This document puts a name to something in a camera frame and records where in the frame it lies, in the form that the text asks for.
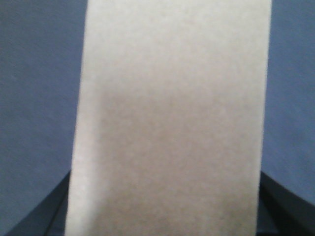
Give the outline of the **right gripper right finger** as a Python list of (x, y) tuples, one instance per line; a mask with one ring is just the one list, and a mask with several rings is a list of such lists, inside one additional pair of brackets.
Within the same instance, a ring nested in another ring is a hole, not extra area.
[(313, 236), (315, 203), (260, 173), (257, 236)]

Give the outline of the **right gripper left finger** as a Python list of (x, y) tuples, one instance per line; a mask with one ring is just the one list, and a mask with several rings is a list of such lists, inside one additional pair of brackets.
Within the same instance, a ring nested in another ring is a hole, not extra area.
[(2, 236), (63, 236), (70, 172), (0, 176)]

